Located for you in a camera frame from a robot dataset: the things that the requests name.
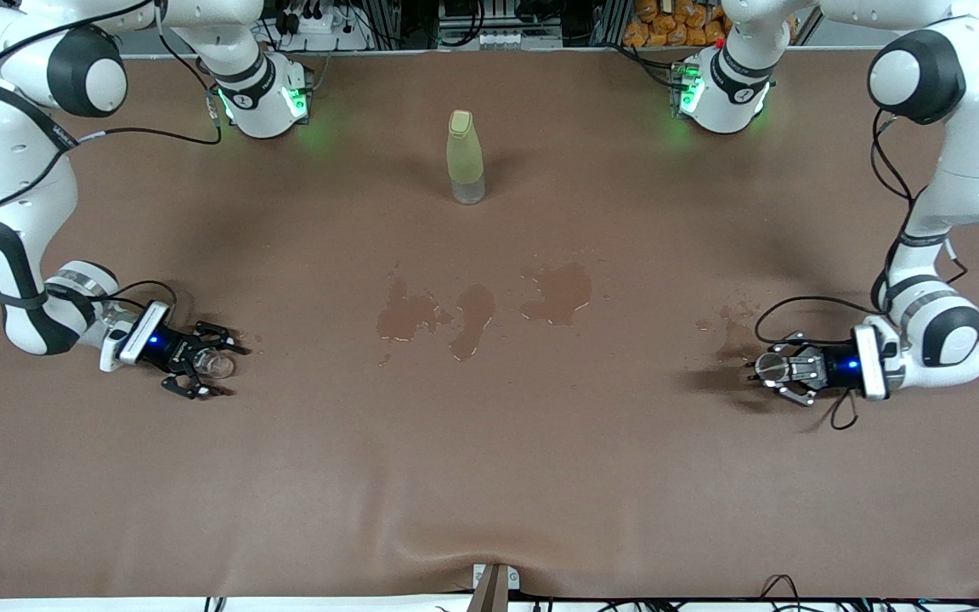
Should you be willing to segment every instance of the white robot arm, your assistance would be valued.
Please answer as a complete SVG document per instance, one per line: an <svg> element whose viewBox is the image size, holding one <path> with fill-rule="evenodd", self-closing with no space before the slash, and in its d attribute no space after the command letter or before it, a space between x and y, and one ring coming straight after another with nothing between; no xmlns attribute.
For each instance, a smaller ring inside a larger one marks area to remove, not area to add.
<svg viewBox="0 0 979 612"><path fill-rule="evenodd" d="M228 330L199 322L194 333L176 332L164 325L168 306L160 302L141 316L120 309L109 299L120 289L116 277L96 263L71 261L42 280L44 249L77 204L65 153L78 140L38 107L111 116L123 104L127 81L108 31L139 30L159 20L193 37L223 87L244 88L232 96L248 100L236 112L241 129L259 136L282 132L296 121L298 109L283 92L294 71L264 57L250 39L245 23L260 8L261 0L168 0L160 12L152 3L129 0L26 0L21 11L0 8L0 305L5 333L20 349L54 355L78 343L93 345L101 349L104 371L149 363L170 375L164 387L188 398L221 393L199 376L230 373L221 349L246 352ZM108 31L71 26L109 13L119 14L101 20ZM211 116L218 124L212 102Z"/></svg>
<svg viewBox="0 0 979 612"><path fill-rule="evenodd" d="M820 7L827 19L878 30L914 30L945 19L953 0L750 0L724 1L735 24L722 47L707 47L685 59L693 69L681 92L671 96L677 115L702 128L731 134L761 112L773 70L788 49L788 18Z"/></svg>
<svg viewBox="0 0 979 612"><path fill-rule="evenodd" d="M863 20L866 3L843 15ZM923 9L928 3L918 3ZM871 99L920 124L943 121L945 142L935 177L910 206L886 256L873 299L880 314L853 329L850 341L817 345L797 332L750 364L755 379L811 404L823 388L855 388L884 400L898 388L937 388L979 376L979 308L936 271L954 226L979 224L979 0L949 3L920 16L941 16L885 47L870 67ZM879 14L879 23L898 23Z"/></svg>

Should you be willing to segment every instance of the brown table surface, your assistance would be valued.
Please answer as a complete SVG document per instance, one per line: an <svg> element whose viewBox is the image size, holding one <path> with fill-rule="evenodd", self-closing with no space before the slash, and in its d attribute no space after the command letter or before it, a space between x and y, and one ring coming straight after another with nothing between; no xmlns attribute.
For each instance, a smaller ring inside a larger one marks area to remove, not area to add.
<svg viewBox="0 0 979 612"><path fill-rule="evenodd" d="M789 54L731 137L673 121L617 54L501 52L334 59L311 127L268 142L86 144L46 271L170 281L180 324L255 354L234 398L188 402L0 329L0 597L436 592L487 560L558 596L753 596L773 573L804 596L979 596L979 380L862 404L845 433L737 383L759 309L866 301L897 232L870 58ZM114 121L67 127L207 136L179 66L129 70ZM455 108L485 151L471 208L445 171ZM913 185L940 135L886 133ZM979 303L979 228L956 247ZM455 320L381 339L425 303Z"/></svg>

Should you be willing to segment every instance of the water spill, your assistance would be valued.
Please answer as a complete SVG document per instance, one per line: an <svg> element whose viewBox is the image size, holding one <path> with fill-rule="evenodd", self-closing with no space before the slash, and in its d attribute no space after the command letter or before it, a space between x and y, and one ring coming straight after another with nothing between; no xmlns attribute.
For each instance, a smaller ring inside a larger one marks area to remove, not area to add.
<svg viewBox="0 0 979 612"><path fill-rule="evenodd" d="M726 333L723 346L716 352L720 363L745 363L762 352L761 345L754 336L754 329L743 322L744 318L753 318L755 313L756 310L746 302L739 302L737 310L731 309L731 306L720 309L720 318L724 321L723 329Z"/></svg>
<svg viewBox="0 0 979 612"><path fill-rule="evenodd" d="M463 314L463 329L459 330L458 336L451 341L451 356L456 360L466 361L474 356L475 351L478 351L478 344L482 342L482 332L493 320L497 307L490 290L475 284L467 287L467 290L459 296L456 309Z"/></svg>
<svg viewBox="0 0 979 612"><path fill-rule="evenodd" d="M575 311L591 302L591 277L579 263L568 263L557 270L524 268L522 275L535 282L543 296L541 302L524 304L520 314L525 319L571 326Z"/></svg>
<svg viewBox="0 0 979 612"><path fill-rule="evenodd" d="M431 294L407 296L407 282L393 278L388 306L376 318L376 332L384 340L410 342L421 328L435 333L436 326L448 325L455 317L440 308Z"/></svg>

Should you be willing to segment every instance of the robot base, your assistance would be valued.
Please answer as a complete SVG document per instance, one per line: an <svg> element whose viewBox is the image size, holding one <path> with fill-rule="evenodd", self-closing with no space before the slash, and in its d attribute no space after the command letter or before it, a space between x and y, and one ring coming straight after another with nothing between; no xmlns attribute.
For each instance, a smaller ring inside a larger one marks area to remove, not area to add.
<svg viewBox="0 0 979 612"><path fill-rule="evenodd" d="M743 89L742 92L750 92L746 93L749 99L732 102L726 93L714 85L711 65L716 54L719 54L719 49L708 47L672 65L669 82L675 88L670 92L671 109L676 119L691 117L710 132L733 134L746 128L750 120L761 113L769 85L758 94Z"/></svg>
<svg viewBox="0 0 979 612"><path fill-rule="evenodd" d="M229 125L235 125L253 139L272 139L292 125L307 125L310 116L314 73L284 55L268 54L268 58L277 73L275 83L259 98L255 108L241 107L252 101L241 102L236 94L229 99L224 89L218 89Z"/></svg>

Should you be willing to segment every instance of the plastic bottle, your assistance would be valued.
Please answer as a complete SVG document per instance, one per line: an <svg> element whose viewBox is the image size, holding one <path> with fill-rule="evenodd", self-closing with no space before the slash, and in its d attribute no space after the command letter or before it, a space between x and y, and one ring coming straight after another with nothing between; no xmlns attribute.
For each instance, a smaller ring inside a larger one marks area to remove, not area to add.
<svg viewBox="0 0 979 612"><path fill-rule="evenodd" d="M486 177L482 145L478 142L478 132L474 131L474 116L470 111L451 113L447 158L451 194L459 204L478 204L486 195Z"/></svg>

